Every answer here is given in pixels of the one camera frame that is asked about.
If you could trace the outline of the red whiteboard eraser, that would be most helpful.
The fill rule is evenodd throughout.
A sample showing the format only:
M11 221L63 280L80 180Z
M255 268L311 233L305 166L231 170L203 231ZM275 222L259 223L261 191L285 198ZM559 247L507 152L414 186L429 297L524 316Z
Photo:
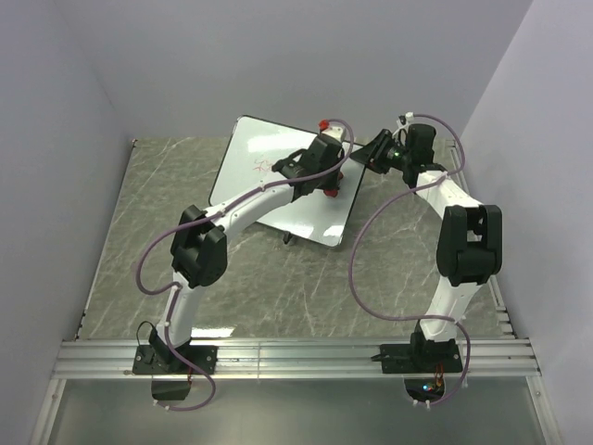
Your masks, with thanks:
M325 181L322 187L322 192L327 197L337 197L343 177L344 175L341 171L334 172L330 178Z

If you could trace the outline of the white whiteboard with black frame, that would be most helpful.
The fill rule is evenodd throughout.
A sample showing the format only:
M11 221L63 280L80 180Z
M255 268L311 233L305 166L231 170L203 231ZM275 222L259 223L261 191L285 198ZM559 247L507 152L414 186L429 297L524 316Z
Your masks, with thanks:
M233 128L208 203L218 205L243 195L257 182L270 182L269 172L273 163L309 147L314 137L314 132L255 117L240 117ZM258 223L326 247L338 246L359 191L364 168L349 159L340 172L343 178L336 197L316 190L268 213Z

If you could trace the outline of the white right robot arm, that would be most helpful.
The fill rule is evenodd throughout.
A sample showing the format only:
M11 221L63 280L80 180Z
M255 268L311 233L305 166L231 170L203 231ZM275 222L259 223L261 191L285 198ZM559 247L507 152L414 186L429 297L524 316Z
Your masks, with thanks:
M422 371L454 354L456 322L475 293L502 265L502 211L472 198L435 162L436 129L424 123L383 129L351 158L379 174L402 173L409 191L441 220L435 261L439 281L425 316L410 336L411 364Z

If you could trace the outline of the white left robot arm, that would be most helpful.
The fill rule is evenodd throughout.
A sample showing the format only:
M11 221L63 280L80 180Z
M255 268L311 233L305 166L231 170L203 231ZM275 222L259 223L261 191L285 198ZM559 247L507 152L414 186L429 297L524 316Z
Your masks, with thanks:
M149 337L154 360L165 372L186 365L192 318L203 292L227 269L228 243L259 218L316 190L335 197L346 160L343 141L342 129L331 126L309 147L276 161L251 190L205 210L190 206L183 211L170 247L170 297Z

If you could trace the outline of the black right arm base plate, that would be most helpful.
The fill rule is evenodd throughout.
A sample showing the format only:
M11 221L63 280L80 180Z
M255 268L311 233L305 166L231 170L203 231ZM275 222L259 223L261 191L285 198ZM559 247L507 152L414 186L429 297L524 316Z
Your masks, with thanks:
M380 363L384 374L433 374L437 370L460 373L463 369L455 342L436 346L382 344L371 361Z

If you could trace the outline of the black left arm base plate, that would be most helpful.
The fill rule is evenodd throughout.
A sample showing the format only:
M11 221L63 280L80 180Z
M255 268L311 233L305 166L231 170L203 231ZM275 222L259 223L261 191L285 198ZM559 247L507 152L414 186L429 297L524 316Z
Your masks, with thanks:
M213 345L182 345L177 352L188 362L213 375L217 363L218 348ZM165 345L139 345L132 364L134 375L186 375L190 366L177 358Z

